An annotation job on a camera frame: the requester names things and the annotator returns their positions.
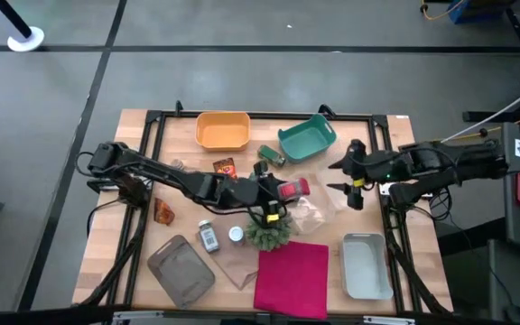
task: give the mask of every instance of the plastic bag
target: plastic bag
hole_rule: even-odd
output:
[[[296,235],[310,234],[316,228],[332,221],[336,215],[336,209],[330,195],[325,190],[315,173],[297,173],[293,180],[303,177],[308,181],[311,194],[299,198],[297,202],[286,206],[292,218],[292,230]]]

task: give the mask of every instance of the wire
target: wire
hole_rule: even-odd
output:
[[[517,125],[520,124],[520,120],[516,121],[515,124],[517,124]],[[491,132],[496,132],[496,131],[500,131],[500,130],[501,130],[501,126],[497,126],[497,127],[487,129],[487,132],[491,133]],[[452,138],[451,140],[470,139],[473,137],[481,137],[481,134],[475,133],[475,134],[470,134],[470,135],[461,135],[461,136],[456,136],[456,137]],[[442,139],[434,139],[433,141],[442,141]]]
[[[222,211],[214,210],[201,202],[198,202],[198,204],[200,204],[202,207],[204,207],[204,209],[212,212],[215,215],[219,215],[219,216],[229,216],[229,215],[238,214],[238,213],[247,213],[247,210],[243,210],[243,209],[236,210],[236,211],[222,212]]]
[[[447,142],[449,141],[450,139],[454,139],[455,137],[459,136],[459,135],[462,135],[464,133],[467,133],[468,131],[474,129],[475,127],[478,127],[478,126],[481,126],[481,125],[484,125],[486,122],[492,120],[493,118],[505,113],[507,110],[513,108],[514,106],[516,106],[516,104],[520,103],[520,97],[517,98],[515,101],[513,101],[511,104],[507,105],[505,108],[499,110],[498,112],[496,112],[495,114],[493,114],[492,116],[489,116],[487,118],[485,118],[484,120],[474,124],[474,125],[471,125],[469,127],[467,127],[466,129],[462,130],[462,131],[459,131],[457,132],[456,134],[454,135],[451,135],[449,136],[448,138],[445,138],[444,140],[442,140],[441,142],[444,143],[444,142]]]
[[[92,220],[94,214],[95,214],[96,212],[98,212],[99,210],[101,210],[101,209],[107,207],[108,205],[110,205],[110,204],[112,204],[112,203],[116,203],[116,202],[118,202],[118,199],[111,200],[111,201],[109,201],[109,202],[107,202],[107,203],[104,203],[104,204],[100,204],[100,205],[98,205],[97,207],[93,208],[93,209],[89,212],[89,215],[88,215],[88,237],[89,237],[89,232],[91,231],[91,220]]]
[[[91,153],[91,152],[81,152],[81,153],[78,153],[78,155],[76,156],[76,163],[75,163],[75,164],[76,164],[76,170],[77,170],[80,174],[82,174],[82,175],[84,175],[84,176],[94,177],[94,175],[92,175],[91,173],[89,173],[89,172],[84,172],[84,171],[82,171],[82,170],[79,168],[79,164],[78,164],[78,162],[79,162],[79,157],[81,157],[81,156],[84,155],[84,154],[85,154],[85,155],[90,155],[90,156],[92,156],[92,157],[94,156],[94,154]]]
[[[375,188],[375,185],[376,185],[376,183],[374,181],[370,183],[370,187],[369,188],[365,184],[365,185],[362,186],[362,190],[366,190],[366,191],[372,190],[372,189]]]
[[[479,255],[477,252],[474,251],[473,245],[470,243],[470,238],[469,238],[469,236],[467,236],[465,229],[463,229],[463,228],[459,227],[459,225],[457,225],[455,220],[452,218],[452,214],[449,214],[449,216],[450,216],[450,222],[452,223],[452,225],[454,227],[456,227],[459,230],[459,232],[465,237],[465,240],[467,241],[467,244],[469,245],[470,252],[475,255],[475,257],[479,260],[480,263],[482,263],[484,258],[482,255]],[[495,273],[495,271],[493,271],[493,268],[491,267],[491,265],[487,265],[487,267],[488,267],[489,272],[491,274],[493,274],[493,276],[495,277],[495,280],[497,280],[498,284],[505,291],[505,294],[506,294],[507,299],[509,300],[509,303],[511,305],[514,305],[513,297],[511,296],[511,292],[506,288],[505,284],[501,281],[501,279],[499,279],[499,277]]]
[[[433,206],[433,202],[437,199],[439,200],[439,203]],[[435,194],[435,196],[429,200],[429,207],[431,207],[431,209],[436,209],[441,205],[446,207],[443,213],[438,216],[433,216],[431,214],[432,219],[435,221],[443,221],[450,215],[450,210],[452,209],[452,196],[450,195],[450,190],[448,187],[441,189],[438,194]]]
[[[421,1],[422,5],[421,5],[421,10],[422,10],[422,14],[424,14],[424,18],[426,18],[427,20],[430,20],[430,21],[434,21],[434,20],[437,20],[439,18],[442,18],[444,16],[446,16],[447,14],[450,14],[453,10],[457,9],[460,5],[462,5],[463,3],[465,2],[465,0],[460,0],[458,1],[458,3],[456,5],[454,5],[453,7],[451,7],[449,10],[447,10],[446,12],[444,12],[443,14],[439,14],[437,16],[434,16],[434,17],[431,17],[429,16],[426,12],[427,10],[429,9],[429,6],[424,2],[424,0]]]
[[[431,209],[433,209],[433,208],[436,208],[436,207],[440,206],[441,204],[444,204],[445,201],[442,201],[442,199],[441,199],[441,195],[442,195],[442,194],[447,194],[447,199],[448,199],[449,205],[447,206],[447,210],[446,210],[444,213],[440,214],[440,215],[437,216],[437,217],[434,217],[434,216],[432,215],[432,213],[429,212],[429,211],[427,211],[426,209],[423,209],[423,208],[421,208],[421,207],[417,207],[417,206],[415,206],[415,205],[412,204],[412,205],[410,205],[410,206],[408,206],[407,208],[404,209],[404,214],[403,214],[404,220],[403,220],[403,222],[405,222],[405,220],[406,220],[406,212],[408,212],[408,211],[410,211],[410,210],[412,210],[412,209],[415,209],[415,210],[418,210],[418,211],[422,212],[425,216],[427,216],[428,218],[431,218],[433,221],[443,221],[444,219],[446,219],[446,218],[450,215],[450,208],[452,207],[452,199],[450,198],[450,192],[449,192],[449,189],[448,189],[448,188],[445,188],[445,190],[446,190],[446,191],[445,191],[444,193],[441,192],[441,193],[438,194],[437,197],[432,197],[432,199],[431,199],[431,200],[434,200],[434,199],[436,199],[436,198],[439,198],[439,200],[441,201],[441,202],[440,202],[439,204],[437,204],[436,206],[431,207]],[[396,214],[398,214],[398,213],[401,212],[401,210],[399,210],[399,209],[395,209],[395,208],[390,208],[390,211],[393,212],[393,213],[396,213]],[[392,230],[394,230],[394,229],[398,229],[398,228],[400,228],[401,226],[402,226],[402,224],[398,224],[398,225],[396,225],[396,226],[392,226],[392,227],[390,227],[390,229],[392,229]]]

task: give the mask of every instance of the power strip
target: power strip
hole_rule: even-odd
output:
[[[384,184],[380,184],[380,195],[384,195],[384,196],[390,196],[390,194],[388,193],[388,189],[393,186],[394,183],[384,183]],[[423,199],[431,199],[432,198],[432,194],[431,193],[426,193],[426,194],[423,194],[422,195],[422,198]]]

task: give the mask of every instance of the green bowl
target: green bowl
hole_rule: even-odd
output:
[[[278,130],[278,140],[288,161],[301,163],[328,149],[336,141],[336,132],[326,117],[315,114],[308,121]]]

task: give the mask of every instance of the white bottle cap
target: white bottle cap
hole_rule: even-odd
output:
[[[230,240],[235,242],[235,243],[238,243],[240,241],[242,241],[242,239],[244,238],[244,230],[242,230],[241,227],[232,227],[227,235],[230,237]]]
[[[198,227],[202,227],[208,224],[210,224],[209,220],[202,220],[198,223]]]

